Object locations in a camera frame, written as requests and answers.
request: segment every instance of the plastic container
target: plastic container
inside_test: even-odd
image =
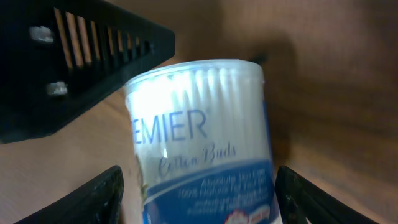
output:
[[[262,68],[204,60],[126,83],[147,224],[270,223],[272,156]]]

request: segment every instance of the wood grain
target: wood grain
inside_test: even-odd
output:
[[[166,64],[268,56],[263,69],[275,166],[287,164],[379,223],[398,223],[396,1],[113,0],[175,31]],[[53,136],[0,146],[0,223],[58,200],[113,164],[126,223],[140,199],[118,92]]]

